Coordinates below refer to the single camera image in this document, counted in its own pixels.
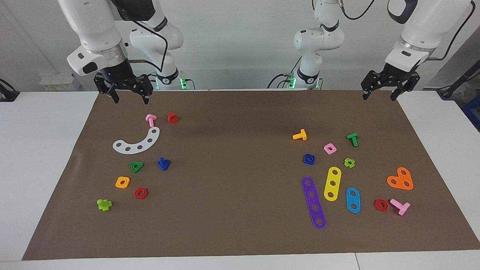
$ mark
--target yellow bolt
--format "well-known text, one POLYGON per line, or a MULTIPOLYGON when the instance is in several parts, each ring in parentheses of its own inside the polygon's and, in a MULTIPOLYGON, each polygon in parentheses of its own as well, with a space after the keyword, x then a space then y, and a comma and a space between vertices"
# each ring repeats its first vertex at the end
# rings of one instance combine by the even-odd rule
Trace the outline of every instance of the yellow bolt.
POLYGON ((304 129, 300 129, 300 133, 293 135, 294 140, 298 140, 300 138, 303 139, 304 141, 307 140, 307 134, 305 133, 304 129))

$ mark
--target plastic toy piece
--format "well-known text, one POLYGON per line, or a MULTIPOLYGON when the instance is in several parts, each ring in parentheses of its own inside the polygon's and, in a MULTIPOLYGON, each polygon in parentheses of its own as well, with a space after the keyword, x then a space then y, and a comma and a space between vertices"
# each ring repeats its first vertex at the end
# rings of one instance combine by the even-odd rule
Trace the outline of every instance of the plastic toy piece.
POLYGON ((176 114, 169 112, 167 113, 167 120, 170 124, 175 124, 179 121, 179 117, 176 114))
POLYGON ((104 212, 110 211, 110 207, 113 205, 111 201, 102 199, 96 201, 96 204, 98 204, 98 210, 102 210, 104 212))
POLYGON ((160 129, 154 126, 148 130, 147 137, 143 141, 136 144, 127 144, 124 140, 118 140, 113 143, 113 149, 120 154, 138 154, 152 147, 159 135, 160 129))
POLYGON ((327 154, 331 155, 336 152, 336 147, 333 144, 327 144, 324 146, 324 150, 327 154))
POLYGON ((396 208, 398 208, 398 214, 400 216, 403 216, 403 214, 405 214, 405 212, 407 211, 407 209, 410 207, 410 204, 409 203, 405 203, 405 204, 401 204, 399 203, 397 200, 395 199, 391 199, 390 200, 390 203, 395 206, 396 208))
POLYGON ((357 141, 357 137, 359 135, 357 133, 352 133, 350 135, 347 136, 347 139, 351 139, 352 140, 352 143, 353 143, 353 147, 358 147, 359 143, 357 141))
POLYGON ((340 188, 340 178, 342 171, 337 167, 331 167, 328 170, 327 183, 325 184, 324 197, 333 202, 338 197, 338 189, 340 188))
POLYGON ((398 176, 389 176, 387 178, 387 183, 389 186, 399 189, 405 190, 412 190, 413 189, 413 181, 410 175, 410 172, 403 168, 399 167, 396 170, 398 176))
POLYGON ((133 173, 137 173, 144 166, 141 162, 132 162, 130 163, 130 169, 133 173))
POLYGON ((388 210, 388 203, 384 199, 377 199, 375 200, 375 208, 377 208, 378 211, 385 212, 388 210))
POLYGON ((115 183, 117 188, 127 188, 128 184, 130 184, 130 178, 125 176, 120 176, 115 183))
POLYGON ((154 127, 155 125, 153 124, 153 121, 156 120, 156 115, 153 115, 153 114, 147 114, 147 117, 145 117, 145 121, 148 122, 148 124, 150 125, 150 127, 154 127))
POLYGON ((353 159, 346 158, 344 161, 345 161, 345 163, 344 163, 345 167, 350 168, 350 169, 355 167, 355 161, 353 159))
POLYGON ((294 140, 302 139, 304 141, 307 140, 307 133, 304 129, 300 129, 300 133, 293 135, 294 140))
POLYGON ((354 214, 361 210, 360 192, 354 187, 347 188, 347 209, 354 214))
POLYGON ((147 189, 144 187, 139 187, 137 190, 135 190, 135 198, 143 200, 145 197, 147 197, 148 192, 147 189))
POLYGON ((163 158, 160 158, 157 162, 157 165, 159 168, 161 168, 163 171, 166 171, 168 167, 170 166, 170 160, 165 160, 163 158))
POLYGON ((301 185, 303 187, 305 199, 307 200, 308 211, 310 212, 312 224, 317 229, 324 228, 327 225, 327 221, 322 209, 322 204, 320 204, 317 189, 315 188, 315 182, 311 177, 305 176, 301 180, 301 185))
POLYGON ((305 154, 305 156, 303 156, 303 162, 307 163, 308 165, 313 165, 315 164, 315 156, 310 154, 305 154))

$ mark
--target blue square nut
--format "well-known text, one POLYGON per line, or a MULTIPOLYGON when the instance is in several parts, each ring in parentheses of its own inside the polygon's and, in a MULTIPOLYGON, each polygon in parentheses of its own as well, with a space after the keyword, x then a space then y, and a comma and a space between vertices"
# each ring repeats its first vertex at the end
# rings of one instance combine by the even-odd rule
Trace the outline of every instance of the blue square nut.
POLYGON ((315 164, 315 156, 310 154, 305 154, 305 156, 303 157, 303 162, 307 163, 308 165, 313 165, 315 164))

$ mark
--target purple strip with holes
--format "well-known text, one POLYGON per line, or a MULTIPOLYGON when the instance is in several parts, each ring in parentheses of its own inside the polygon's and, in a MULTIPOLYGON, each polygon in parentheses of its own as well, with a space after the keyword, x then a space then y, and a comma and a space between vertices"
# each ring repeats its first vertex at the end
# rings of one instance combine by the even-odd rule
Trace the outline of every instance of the purple strip with holes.
POLYGON ((301 185, 303 187, 305 199, 307 200, 308 211, 310 212, 312 224, 317 229, 324 228, 327 225, 327 222, 325 220, 322 205, 320 204, 320 199, 318 198, 315 182, 311 177, 305 176, 301 180, 301 185))

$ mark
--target green led light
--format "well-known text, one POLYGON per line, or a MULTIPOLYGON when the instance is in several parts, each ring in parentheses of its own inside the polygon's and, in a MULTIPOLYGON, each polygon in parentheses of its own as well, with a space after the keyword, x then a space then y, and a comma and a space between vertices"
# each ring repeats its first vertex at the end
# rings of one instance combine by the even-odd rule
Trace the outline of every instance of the green led light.
POLYGON ((290 83, 288 84, 288 87, 289 87, 290 89, 294 89, 296 82, 297 82, 297 78, 292 77, 292 79, 290 80, 290 83))
POLYGON ((184 78, 180 78, 180 83, 183 90, 188 89, 188 83, 185 81, 184 78))

